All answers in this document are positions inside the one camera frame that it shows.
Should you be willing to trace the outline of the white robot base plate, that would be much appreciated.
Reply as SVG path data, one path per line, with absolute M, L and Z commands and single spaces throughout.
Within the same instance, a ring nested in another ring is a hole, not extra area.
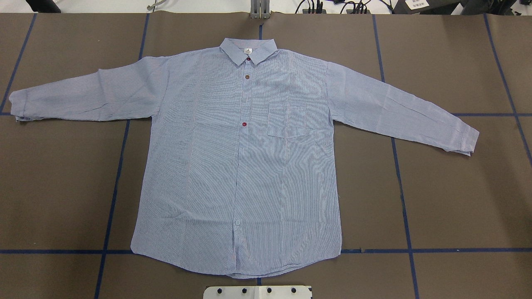
M 205 289 L 204 299 L 313 299 L 311 286 L 212 286 Z

